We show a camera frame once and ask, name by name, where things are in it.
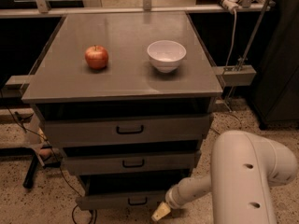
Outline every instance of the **black cabinet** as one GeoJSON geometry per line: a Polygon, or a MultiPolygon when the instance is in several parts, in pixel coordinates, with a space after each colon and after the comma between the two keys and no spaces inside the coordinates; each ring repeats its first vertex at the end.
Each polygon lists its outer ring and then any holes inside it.
{"type": "Polygon", "coordinates": [[[299,120],[299,0],[278,0],[279,22],[249,100],[262,126],[299,120]]]}

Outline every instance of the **drawer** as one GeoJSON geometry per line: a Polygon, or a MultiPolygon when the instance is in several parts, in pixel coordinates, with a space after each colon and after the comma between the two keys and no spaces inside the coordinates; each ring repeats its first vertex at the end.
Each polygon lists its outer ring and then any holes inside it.
{"type": "Polygon", "coordinates": [[[46,121],[45,135],[54,147],[133,144],[205,137],[210,115],[46,121]]]}
{"type": "Polygon", "coordinates": [[[190,170],[166,170],[114,175],[81,175],[85,196],[76,202],[82,210],[117,207],[156,207],[166,192],[190,170]]]}
{"type": "Polygon", "coordinates": [[[190,169],[108,175],[80,175],[86,196],[169,190],[182,178],[190,176],[190,169]]]}
{"type": "Polygon", "coordinates": [[[83,146],[83,147],[64,147],[63,154],[65,157],[91,157],[102,155],[122,155],[138,153],[186,153],[196,152],[200,149],[202,140],[183,140],[171,142],[155,143],[136,143],[120,145],[102,145],[102,146],[83,146]]]}
{"type": "Polygon", "coordinates": [[[101,175],[148,172],[158,170],[192,170],[199,161],[200,151],[172,154],[135,154],[108,157],[64,158],[65,168],[71,175],[101,175]]]}
{"type": "Polygon", "coordinates": [[[155,209],[165,199],[165,191],[129,192],[93,195],[76,198],[81,210],[124,207],[149,207],[155,209]]]}

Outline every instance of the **drawer handle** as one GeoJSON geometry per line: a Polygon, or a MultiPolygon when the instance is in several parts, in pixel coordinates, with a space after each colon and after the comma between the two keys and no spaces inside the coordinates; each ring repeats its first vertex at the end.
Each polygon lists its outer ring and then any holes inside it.
{"type": "Polygon", "coordinates": [[[131,203],[130,198],[128,198],[128,204],[129,205],[145,205],[146,203],[148,203],[148,198],[146,198],[145,201],[142,202],[142,203],[131,203]]]}
{"type": "Polygon", "coordinates": [[[144,126],[141,125],[139,130],[136,131],[121,131],[120,126],[116,127],[116,133],[118,134],[137,134],[137,133],[142,133],[144,130],[144,126]]]}
{"type": "Polygon", "coordinates": [[[138,165],[126,165],[124,161],[122,161],[122,167],[124,168],[141,168],[142,166],[144,166],[144,160],[142,160],[141,164],[138,165]]]}

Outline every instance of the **black cable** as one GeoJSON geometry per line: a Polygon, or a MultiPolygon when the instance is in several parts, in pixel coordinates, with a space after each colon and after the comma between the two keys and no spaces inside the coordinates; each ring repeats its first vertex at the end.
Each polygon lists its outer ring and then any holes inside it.
{"type": "MultiPolygon", "coordinates": [[[[52,154],[53,154],[53,156],[54,156],[54,158],[55,158],[55,160],[56,160],[57,162],[59,162],[59,160],[58,160],[56,154],[54,153],[54,151],[53,151],[53,149],[52,149],[52,147],[51,147],[51,145],[50,145],[50,143],[49,143],[47,137],[45,137],[44,135],[41,135],[41,134],[39,134],[39,133],[37,133],[37,132],[34,132],[34,131],[30,130],[30,129],[27,129],[27,128],[24,127],[24,126],[21,126],[21,125],[19,124],[19,122],[16,121],[16,119],[15,119],[14,115],[12,114],[11,110],[9,109],[9,107],[5,104],[2,90],[0,90],[0,94],[1,94],[2,105],[8,110],[8,112],[9,112],[10,116],[13,118],[14,122],[15,122],[17,125],[19,125],[22,129],[24,129],[25,131],[30,132],[30,133],[34,133],[34,134],[38,135],[39,137],[41,137],[41,138],[46,142],[46,144],[48,145],[49,149],[51,150],[51,152],[52,152],[52,154]]],[[[25,119],[29,119],[29,118],[31,118],[33,115],[34,115],[34,114],[28,116],[28,117],[25,118],[25,119]]],[[[65,178],[65,176],[64,176],[64,173],[63,173],[63,170],[62,170],[62,168],[61,168],[60,166],[59,166],[59,170],[60,170],[60,172],[61,172],[61,175],[62,175],[62,177],[63,177],[65,183],[69,186],[69,188],[71,188],[74,192],[76,192],[76,194],[77,194],[79,197],[82,197],[82,195],[81,195],[81,194],[80,194],[80,193],[79,193],[79,192],[78,192],[72,185],[70,185],[70,183],[66,180],[66,178],[65,178]]],[[[75,224],[77,224],[77,222],[75,221],[74,213],[75,213],[75,210],[76,210],[77,207],[78,207],[78,205],[76,205],[76,206],[73,208],[73,211],[72,211],[72,219],[73,219],[73,222],[74,222],[75,224]]],[[[89,224],[91,224],[92,221],[93,221],[93,224],[95,224],[95,222],[96,222],[96,219],[97,219],[97,210],[93,210],[93,212],[92,212],[92,218],[91,218],[89,224]]]]}

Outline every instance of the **floor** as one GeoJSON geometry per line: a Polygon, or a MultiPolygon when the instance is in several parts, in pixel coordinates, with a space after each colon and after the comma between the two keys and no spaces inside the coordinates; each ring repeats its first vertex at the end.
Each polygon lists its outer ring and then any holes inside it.
{"type": "MultiPolygon", "coordinates": [[[[276,140],[286,145],[299,160],[299,130],[295,124],[270,126],[268,130],[261,131],[259,121],[244,99],[234,98],[231,108],[233,111],[229,112],[222,101],[216,103],[214,121],[202,145],[203,154],[193,175],[208,173],[212,144],[219,133],[228,130],[243,130],[276,140]]],[[[24,116],[31,113],[28,108],[17,110],[24,116]]],[[[14,124],[5,109],[1,109],[0,148],[24,147],[24,137],[23,130],[14,124]]],[[[59,169],[38,166],[34,186],[31,189],[22,186],[30,162],[29,156],[0,157],[0,223],[74,223],[72,211],[78,195],[66,184],[59,169]]],[[[70,176],[64,167],[62,170],[71,186],[83,194],[76,178],[70,176]]],[[[299,223],[299,176],[287,186],[272,188],[271,194],[278,223],[299,223]]],[[[213,223],[211,200],[211,194],[208,194],[188,203],[184,209],[172,212],[159,223],[213,223]]],[[[150,219],[153,211],[147,208],[98,210],[95,223],[153,223],[150,219]]],[[[74,218],[77,223],[89,223],[91,214],[77,208],[74,218]]]]}

